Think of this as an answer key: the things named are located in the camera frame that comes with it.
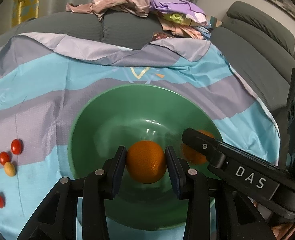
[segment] fabric fold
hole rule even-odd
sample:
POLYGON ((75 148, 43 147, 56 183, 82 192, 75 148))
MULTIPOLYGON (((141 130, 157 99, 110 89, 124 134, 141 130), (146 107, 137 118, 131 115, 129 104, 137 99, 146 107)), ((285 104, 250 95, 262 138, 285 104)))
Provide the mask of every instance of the fabric fold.
POLYGON ((149 0, 92 0, 92 3, 73 5, 68 3, 65 10, 72 13, 95 14, 100 21, 108 9, 123 11, 139 17, 146 17, 150 11, 149 0))
POLYGON ((205 24, 206 17, 204 11, 194 3, 186 0, 150 0, 150 11, 160 11, 162 13, 182 13, 186 19, 205 24))

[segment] yellow-green cloth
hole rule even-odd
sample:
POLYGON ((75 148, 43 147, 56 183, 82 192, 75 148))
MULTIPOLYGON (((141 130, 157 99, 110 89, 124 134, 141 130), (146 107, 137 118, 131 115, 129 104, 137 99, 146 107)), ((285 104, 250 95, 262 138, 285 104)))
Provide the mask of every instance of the yellow-green cloth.
POLYGON ((182 13, 163 13, 162 18, 164 20, 168 20, 170 22, 175 22, 180 25, 187 25, 187 26, 199 26, 200 23, 196 23, 191 19, 186 19, 185 14, 182 13))

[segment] gray sofa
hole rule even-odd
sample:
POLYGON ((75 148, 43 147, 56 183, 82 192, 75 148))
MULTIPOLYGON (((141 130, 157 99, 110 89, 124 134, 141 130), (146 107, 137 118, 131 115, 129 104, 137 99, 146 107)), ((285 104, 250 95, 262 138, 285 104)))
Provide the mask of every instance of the gray sofa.
MULTIPOLYGON (((25 32, 68 34, 73 37, 141 49, 154 32, 162 31, 155 15, 146 18, 109 10, 99 22, 95 15, 59 12, 31 19, 0 36, 0 47, 25 32)), ((285 166, 288 135, 285 113, 295 39, 281 23, 244 2, 235 2, 211 41, 246 80, 275 117, 281 132, 280 165, 285 166)))

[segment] pile of clothes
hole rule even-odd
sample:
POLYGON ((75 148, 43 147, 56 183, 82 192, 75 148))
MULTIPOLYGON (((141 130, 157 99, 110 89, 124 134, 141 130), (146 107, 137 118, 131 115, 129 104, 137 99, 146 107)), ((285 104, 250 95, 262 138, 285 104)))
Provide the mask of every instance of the pile of clothes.
POLYGON ((211 24, 203 10, 186 0, 92 0, 92 3, 73 5, 68 3, 66 11, 95 14, 100 21, 108 9, 147 17, 158 16, 165 31, 179 37, 209 40, 211 24))

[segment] mandarin orange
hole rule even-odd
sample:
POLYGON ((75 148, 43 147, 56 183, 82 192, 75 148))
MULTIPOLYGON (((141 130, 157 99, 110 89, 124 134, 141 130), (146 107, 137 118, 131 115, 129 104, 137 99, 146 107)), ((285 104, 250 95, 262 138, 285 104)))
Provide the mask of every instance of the mandarin orange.
POLYGON ((127 152, 126 168, 132 179, 145 184, 154 183, 166 172, 166 157, 157 143, 139 141, 127 152))
MULTIPOLYGON (((214 135, 211 134, 209 131, 205 131, 205 130, 198 130, 198 131, 207 136, 214 138, 214 135)), ((203 164, 207 162, 206 157, 203 154, 197 152, 196 150, 192 149, 190 146, 187 146, 184 143, 181 144, 181 151, 184 157, 186 158, 186 160, 191 164, 198 165, 198 164, 203 164)))

